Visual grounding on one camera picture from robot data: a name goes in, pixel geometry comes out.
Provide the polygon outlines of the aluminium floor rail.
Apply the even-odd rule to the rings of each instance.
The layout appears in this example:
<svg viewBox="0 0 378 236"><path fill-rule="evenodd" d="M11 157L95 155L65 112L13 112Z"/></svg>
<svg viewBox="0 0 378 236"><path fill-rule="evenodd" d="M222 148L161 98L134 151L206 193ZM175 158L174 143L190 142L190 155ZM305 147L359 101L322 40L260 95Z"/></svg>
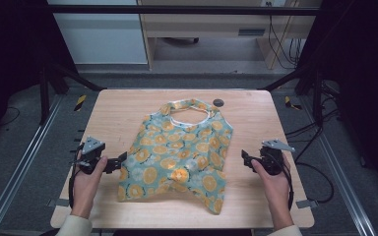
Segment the aluminium floor rail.
<svg viewBox="0 0 378 236"><path fill-rule="evenodd" d="M47 117L34 130L33 137L28 142L28 146L25 148L23 155L17 162L17 166L11 172L11 176L6 182L5 188L3 189L2 193L0 194L0 224L5 214L7 213L14 197L20 189L20 186L22 185L31 164L35 159L35 156L52 125L54 117L57 115L62 100L62 95L54 96L54 100L49 108Z"/></svg>
<svg viewBox="0 0 378 236"><path fill-rule="evenodd" d="M334 109L327 114L323 113L323 124L318 127L312 117L311 104L308 98L299 98L303 105L303 110L311 122L311 127L316 130L314 140L318 142L320 149L319 157L324 159L325 166L330 170L332 178L328 179L329 183L334 185L332 195L339 193L345 203L353 224L358 231L359 236L377 236L374 227L363 208L363 205L357 196L351 182L347 178L345 170L342 168L332 146L324 134L324 124L339 115L339 111Z"/></svg>

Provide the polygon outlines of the white cabinet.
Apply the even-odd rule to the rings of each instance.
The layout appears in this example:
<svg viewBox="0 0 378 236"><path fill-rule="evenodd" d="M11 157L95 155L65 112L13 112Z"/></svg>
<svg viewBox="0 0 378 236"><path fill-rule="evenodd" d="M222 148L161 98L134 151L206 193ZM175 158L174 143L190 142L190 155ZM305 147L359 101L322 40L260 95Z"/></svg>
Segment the white cabinet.
<svg viewBox="0 0 378 236"><path fill-rule="evenodd" d="M54 18L78 65L146 64L138 14L67 14Z"/></svg>

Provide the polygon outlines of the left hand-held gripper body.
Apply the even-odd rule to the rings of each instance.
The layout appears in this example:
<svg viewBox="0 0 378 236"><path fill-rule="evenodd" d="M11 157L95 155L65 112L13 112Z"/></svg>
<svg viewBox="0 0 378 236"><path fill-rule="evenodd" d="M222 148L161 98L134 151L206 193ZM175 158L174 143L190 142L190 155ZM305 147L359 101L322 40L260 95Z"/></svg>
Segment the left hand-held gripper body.
<svg viewBox="0 0 378 236"><path fill-rule="evenodd" d="M84 173L92 174L104 150L105 142L88 136L79 146L80 158L76 160L76 164L79 165L80 170Z"/></svg>

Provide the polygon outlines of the orange-print teal fabric bag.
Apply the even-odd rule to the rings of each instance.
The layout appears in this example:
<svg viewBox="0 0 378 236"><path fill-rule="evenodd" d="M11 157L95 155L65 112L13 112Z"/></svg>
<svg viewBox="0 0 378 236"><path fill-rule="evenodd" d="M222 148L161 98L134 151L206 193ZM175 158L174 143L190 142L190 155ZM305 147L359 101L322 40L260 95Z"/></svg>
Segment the orange-print teal fabric bag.
<svg viewBox="0 0 378 236"><path fill-rule="evenodd" d="M199 99L170 101L144 117L120 171L117 199L190 192L221 212L223 173L233 128L220 110Z"/></svg>

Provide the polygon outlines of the light wooden desk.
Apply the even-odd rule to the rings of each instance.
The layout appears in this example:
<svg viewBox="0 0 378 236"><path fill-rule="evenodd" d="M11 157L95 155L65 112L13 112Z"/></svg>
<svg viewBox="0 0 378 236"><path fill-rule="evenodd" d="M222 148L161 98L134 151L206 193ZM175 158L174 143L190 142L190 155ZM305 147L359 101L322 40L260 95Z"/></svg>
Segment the light wooden desk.
<svg viewBox="0 0 378 236"><path fill-rule="evenodd" d="M224 6L318 8L322 0L137 0L140 6ZM143 14L148 38L253 37L268 68L283 58L285 40L305 39L313 16Z"/></svg>

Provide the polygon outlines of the grey table bracket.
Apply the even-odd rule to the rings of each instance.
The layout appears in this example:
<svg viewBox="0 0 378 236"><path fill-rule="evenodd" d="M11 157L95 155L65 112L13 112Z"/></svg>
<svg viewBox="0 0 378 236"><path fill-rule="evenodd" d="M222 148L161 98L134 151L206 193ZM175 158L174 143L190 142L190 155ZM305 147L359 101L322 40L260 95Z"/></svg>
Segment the grey table bracket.
<svg viewBox="0 0 378 236"><path fill-rule="evenodd" d="M316 200L302 200L302 201L297 201L296 205L298 208L306 208L306 207L317 207L319 204Z"/></svg>
<svg viewBox="0 0 378 236"><path fill-rule="evenodd" d="M46 204L48 207L68 207L70 202L66 199L49 199Z"/></svg>

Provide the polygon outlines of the black horizontal frame bar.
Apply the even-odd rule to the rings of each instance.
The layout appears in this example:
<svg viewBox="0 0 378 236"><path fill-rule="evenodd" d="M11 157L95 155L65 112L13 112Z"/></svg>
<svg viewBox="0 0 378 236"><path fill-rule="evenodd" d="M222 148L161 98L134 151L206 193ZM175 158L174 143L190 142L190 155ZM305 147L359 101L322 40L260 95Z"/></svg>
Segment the black horizontal frame bar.
<svg viewBox="0 0 378 236"><path fill-rule="evenodd" d="M48 5L53 13L68 14L186 14L186 15L272 15L317 16L320 8L224 7L224 6L129 6L129 5Z"/></svg>

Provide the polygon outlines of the yellow black floor tape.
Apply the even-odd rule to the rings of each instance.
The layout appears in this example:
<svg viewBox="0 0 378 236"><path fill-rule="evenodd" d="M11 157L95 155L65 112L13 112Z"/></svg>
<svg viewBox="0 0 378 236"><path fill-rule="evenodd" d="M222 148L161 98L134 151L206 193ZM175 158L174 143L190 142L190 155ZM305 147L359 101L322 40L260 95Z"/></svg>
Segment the yellow black floor tape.
<svg viewBox="0 0 378 236"><path fill-rule="evenodd" d="M289 107L289 108L292 108L292 109L295 109L295 110L302 110L301 105L291 103L289 96L286 96L284 98L284 104L285 104L286 107Z"/></svg>
<svg viewBox="0 0 378 236"><path fill-rule="evenodd" d="M86 100L86 97L87 96L85 94L80 95L80 97L78 98L77 103L75 105L74 111L80 111L81 110L81 108L82 108L82 106L83 106L83 104Z"/></svg>

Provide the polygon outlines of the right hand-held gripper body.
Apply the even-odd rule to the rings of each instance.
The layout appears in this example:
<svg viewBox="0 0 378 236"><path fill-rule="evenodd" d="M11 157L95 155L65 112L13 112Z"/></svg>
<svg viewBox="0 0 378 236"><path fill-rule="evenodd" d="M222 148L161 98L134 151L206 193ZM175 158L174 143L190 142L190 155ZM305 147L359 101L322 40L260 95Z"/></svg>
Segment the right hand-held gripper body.
<svg viewBox="0 0 378 236"><path fill-rule="evenodd" d="M283 150L295 152L294 147L278 139L262 141L262 148L260 149L262 165L270 175L278 175L283 171Z"/></svg>

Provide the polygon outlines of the person's right hand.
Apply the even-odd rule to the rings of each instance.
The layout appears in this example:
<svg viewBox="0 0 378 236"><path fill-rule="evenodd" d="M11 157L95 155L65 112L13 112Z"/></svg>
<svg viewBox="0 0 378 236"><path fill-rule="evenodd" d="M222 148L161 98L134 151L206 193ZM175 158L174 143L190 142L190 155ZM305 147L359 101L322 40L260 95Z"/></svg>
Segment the person's right hand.
<svg viewBox="0 0 378 236"><path fill-rule="evenodd" d="M261 163L256 161L252 163L263 181L265 196L268 200L270 210L272 208L287 208L289 210L289 185L286 177L282 173L279 175L270 175Z"/></svg>

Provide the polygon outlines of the black metal frame stand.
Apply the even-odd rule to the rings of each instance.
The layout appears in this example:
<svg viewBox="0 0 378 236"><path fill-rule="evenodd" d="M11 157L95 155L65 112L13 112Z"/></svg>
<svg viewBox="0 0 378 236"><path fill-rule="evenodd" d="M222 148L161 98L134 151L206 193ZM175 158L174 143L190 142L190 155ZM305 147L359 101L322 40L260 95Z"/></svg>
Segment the black metal frame stand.
<svg viewBox="0 0 378 236"><path fill-rule="evenodd" d="M85 88L91 89L93 91L104 90L104 87L98 86L86 80L77 72L69 70L59 64L44 65L39 72L41 105L41 118L39 122L40 125L43 125L50 115L48 85L51 85L57 94L65 94L69 90L69 87L65 82L65 78L70 78L75 82L83 85Z"/></svg>
<svg viewBox="0 0 378 236"><path fill-rule="evenodd" d="M321 127L323 124L323 115L322 115L322 73L317 66L304 65L293 72L283 76L281 79L263 87L263 90L272 91L278 87L286 84L287 82L292 81L293 79L298 79L298 82L295 86L295 93L298 95L305 95L311 89L313 89L313 98L312 98L312 117L316 122L318 127Z"/></svg>

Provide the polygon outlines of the person's left hand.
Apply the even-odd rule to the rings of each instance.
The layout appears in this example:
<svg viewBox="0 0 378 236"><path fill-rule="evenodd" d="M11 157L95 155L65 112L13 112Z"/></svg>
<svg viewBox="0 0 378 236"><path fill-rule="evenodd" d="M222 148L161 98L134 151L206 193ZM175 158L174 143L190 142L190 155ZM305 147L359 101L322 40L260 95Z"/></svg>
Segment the person's left hand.
<svg viewBox="0 0 378 236"><path fill-rule="evenodd" d="M89 218L93 205L94 198L98 189L98 184L102 172L107 164L107 157L103 156L97 163L92 174L86 174L78 171L75 174L75 181L73 187L73 207L71 214L81 217Z"/></svg>

